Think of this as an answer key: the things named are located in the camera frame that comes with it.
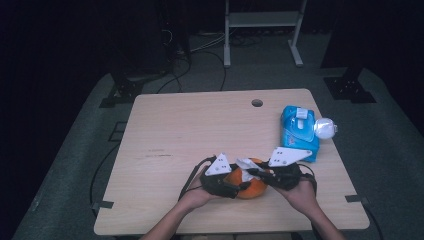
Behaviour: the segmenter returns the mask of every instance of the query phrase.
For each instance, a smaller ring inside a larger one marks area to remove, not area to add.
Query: hole in table
[[[254,107],[262,107],[262,105],[264,105],[264,103],[260,99],[253,99],[252,100],[252,105]]]

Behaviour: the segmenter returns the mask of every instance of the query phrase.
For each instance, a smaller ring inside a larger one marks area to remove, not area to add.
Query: hand
[[[299,184],[290,191],[276,187],[274,189],[283,195],[294,209],[307,217],[317,210],[321,211],[312,183],[307,178],[302,177]]]
[[[179,201],[179,203],[189,208],[190,211],[196,208],[202,207],[203,205],[205,205],[207,202],[209,202],[212,199],[221,198],[219,196],[212,195],[206,192],[201,187],[202,183],[200,182],[200,176],[205,170],[206,170],[206,167],[203,167],[202,171],[194,177],[186,193],[183,195],[183,197]]]

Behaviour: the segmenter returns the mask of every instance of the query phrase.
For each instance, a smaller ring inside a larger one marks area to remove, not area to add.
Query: white shelf
[[[229,27],[296,26],[298,15],[298,11],[230,13]]]

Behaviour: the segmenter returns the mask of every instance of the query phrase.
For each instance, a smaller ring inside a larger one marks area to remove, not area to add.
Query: white cap
[[[314,132],[319,139],[329,139],[336,134],[337,125],[329,118],[320,118],[315,122]]]

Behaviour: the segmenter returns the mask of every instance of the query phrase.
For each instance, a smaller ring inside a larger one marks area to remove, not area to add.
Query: person's left hand
[[[212,195],[206,192],[201,187],[202,183],[200,182],[200,176],[205,170],[206,167],[204,167],[202,171],[194,177],[186,193],[179,201],[181,204],[184,204],[186,207],[190,208],[190,210],[202,207],[212,199],[221,198],[220,196]]]

